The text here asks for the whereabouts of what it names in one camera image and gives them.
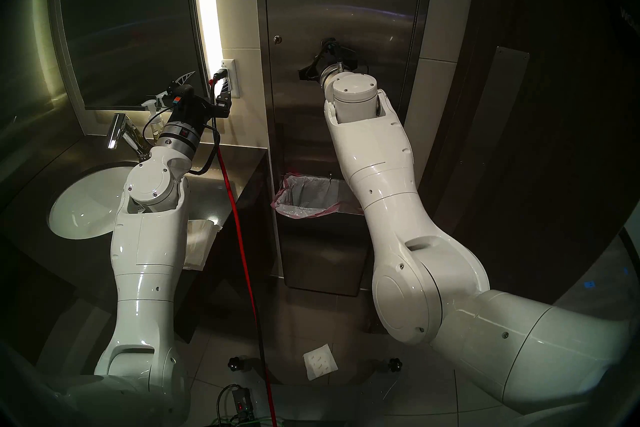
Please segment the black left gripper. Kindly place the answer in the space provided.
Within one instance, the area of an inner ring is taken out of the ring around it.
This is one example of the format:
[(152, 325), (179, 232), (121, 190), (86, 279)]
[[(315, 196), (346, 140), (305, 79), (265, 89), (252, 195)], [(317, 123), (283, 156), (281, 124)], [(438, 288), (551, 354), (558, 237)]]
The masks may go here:
[(195, 74), (186, 72), (169, 83), (166, 92), (171, 98), (171, 116), (169, 122), (181, 122), (190, 126), (207, 126), (215, 118), (228, 118), (232, 106), (232, 85), (229, 76), (216, 80), (214, 102), (195, 94), (190, 84), (185, 84)]

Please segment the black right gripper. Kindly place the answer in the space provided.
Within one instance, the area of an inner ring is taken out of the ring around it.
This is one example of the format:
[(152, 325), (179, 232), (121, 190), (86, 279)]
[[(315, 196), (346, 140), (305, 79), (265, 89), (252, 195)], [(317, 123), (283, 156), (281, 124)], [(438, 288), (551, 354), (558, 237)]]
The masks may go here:
[(326, 80), (330, 75), (353, 72), (357, 53), (341, 44), (322, 44), (311, 64), (298, 71), (300, 80)]

